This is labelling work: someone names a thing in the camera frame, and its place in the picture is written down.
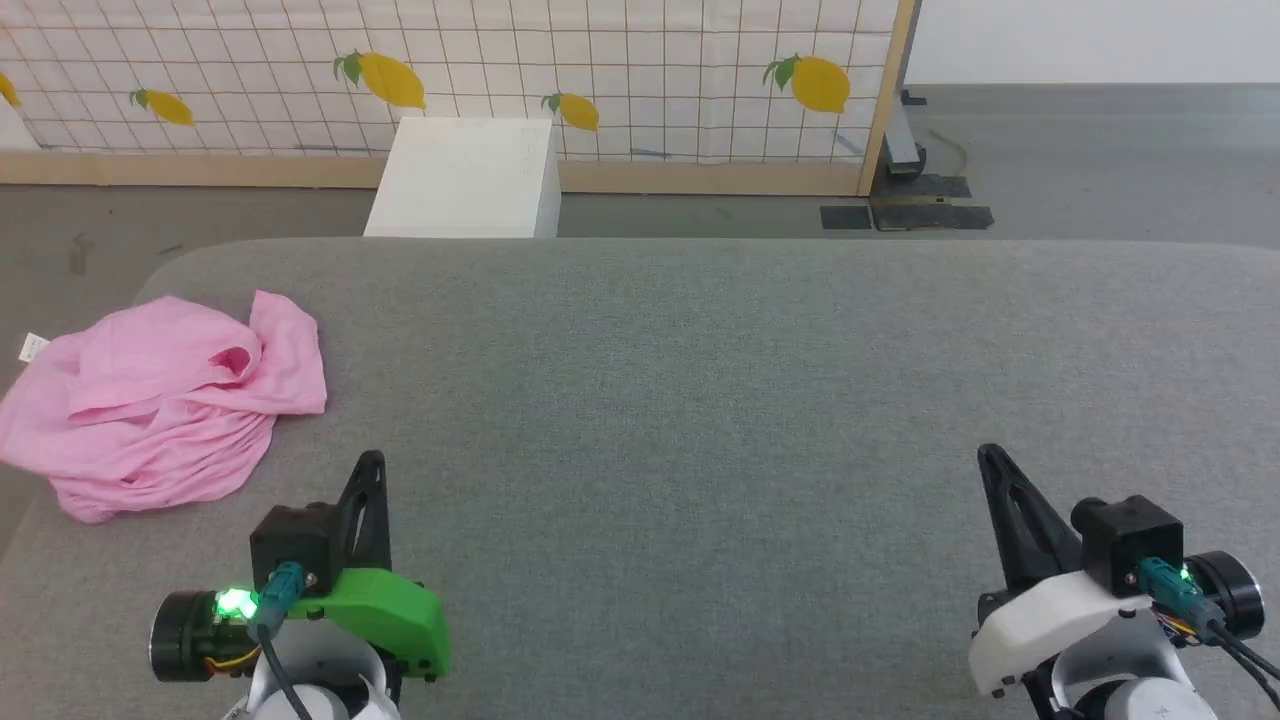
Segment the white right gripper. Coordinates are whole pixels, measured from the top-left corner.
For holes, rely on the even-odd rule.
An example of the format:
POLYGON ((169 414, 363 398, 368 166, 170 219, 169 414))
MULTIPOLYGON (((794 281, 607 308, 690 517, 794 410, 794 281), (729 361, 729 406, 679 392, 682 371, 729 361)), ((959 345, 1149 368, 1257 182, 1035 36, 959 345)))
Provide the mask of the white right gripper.
POLYGON ((982 445, 977 464, 1006 591, 1020 593, 980 600, 968 667, 982 694, 1196 698, 1178 655, 1194 647, 1221 650, 1266 687, 1266 659, 1248 646, 1265 602, 1234 556, 1199 553, 1176 568, 1147 559, 1140 593, 1116 597, 1079 571, 1080 537, 1002 446, 982 445))

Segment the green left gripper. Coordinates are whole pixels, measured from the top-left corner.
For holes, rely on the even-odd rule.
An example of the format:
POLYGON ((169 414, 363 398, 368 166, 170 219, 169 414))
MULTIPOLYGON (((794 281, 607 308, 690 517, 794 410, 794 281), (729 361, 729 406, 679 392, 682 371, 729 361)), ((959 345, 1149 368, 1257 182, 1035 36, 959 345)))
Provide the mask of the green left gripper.
POLYGON ((251 676, 269 669, 262 638, 284 660, 283 632, 319 630, 323 621, 367 644, 393 678, 445 676, 452 647, 440 600, 389 571, 388 500, 385 456, 366 450, 337 502, 338 565, 329 594, 306 596, 300 568, 278 568, 265 591, 230 587, 169 594, 150 632, 156 679, 251 676))

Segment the pink garment with white label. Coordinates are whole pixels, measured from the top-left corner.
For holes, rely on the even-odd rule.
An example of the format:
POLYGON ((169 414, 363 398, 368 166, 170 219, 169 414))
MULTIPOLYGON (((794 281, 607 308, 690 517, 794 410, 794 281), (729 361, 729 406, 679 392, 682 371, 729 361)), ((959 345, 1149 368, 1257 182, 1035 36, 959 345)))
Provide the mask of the pink garment with white label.
POLYGON ((319 415, 315 319, 257 291, 246 322, 165 296, 46 341, 0 398, 0 462, 101 524, 237 492, 280 416, 319 415))

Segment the grey fabric sofa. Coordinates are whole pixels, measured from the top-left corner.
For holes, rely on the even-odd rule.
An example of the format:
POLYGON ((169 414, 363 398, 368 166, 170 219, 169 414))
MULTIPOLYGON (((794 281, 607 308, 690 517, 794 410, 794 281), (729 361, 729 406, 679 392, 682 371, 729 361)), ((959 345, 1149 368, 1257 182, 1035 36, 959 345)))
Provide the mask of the grey fabric sofa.
POLYGON ((218 720, 155 680, 173 591, 243 584, 274 505, 384 452, 393 565, 444 603, 420 720, 1023 720, 966 667, 1004 584, 975 464, 1062 514, 1143 495, 1263 585, 1280 664, 1280 252, 1070 240, 259 240, 141 300, 319 327, 321 416, 238 492, 0 562, 0 720, 218 720))

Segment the white box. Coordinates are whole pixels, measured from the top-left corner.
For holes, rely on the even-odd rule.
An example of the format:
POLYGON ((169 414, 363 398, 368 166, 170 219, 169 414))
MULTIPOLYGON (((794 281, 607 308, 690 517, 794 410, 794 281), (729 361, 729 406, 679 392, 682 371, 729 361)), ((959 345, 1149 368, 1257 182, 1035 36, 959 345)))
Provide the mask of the white box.
POLYGON ((404 118, 367 237, 554 238, 561 178, 548 119, 404 118))

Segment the grey metal stand leg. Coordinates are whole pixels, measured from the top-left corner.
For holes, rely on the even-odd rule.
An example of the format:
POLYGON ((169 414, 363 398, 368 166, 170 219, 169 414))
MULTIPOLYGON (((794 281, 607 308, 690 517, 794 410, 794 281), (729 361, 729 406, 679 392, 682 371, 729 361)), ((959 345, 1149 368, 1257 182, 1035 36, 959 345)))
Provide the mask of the grey metal stand leg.
POLYGON ((914 97, 908 88, 899 91, 884 132, 882 170, 888 181, 910 183, 919 179, 925 169, 927 150, 916 142, 906 109, 927 105, 923 97, 914 97))

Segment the lemon print partition screen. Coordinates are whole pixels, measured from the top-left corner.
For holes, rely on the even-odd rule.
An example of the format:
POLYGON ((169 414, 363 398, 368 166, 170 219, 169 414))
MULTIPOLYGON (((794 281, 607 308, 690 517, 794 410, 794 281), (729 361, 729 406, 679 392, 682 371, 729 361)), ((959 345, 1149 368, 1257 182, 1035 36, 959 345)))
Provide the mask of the lemon print partition screen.
POLYGON ((920 0, 0 0, 0 184, 370 190, 535 120, 580 193, 864 196, 920 0))

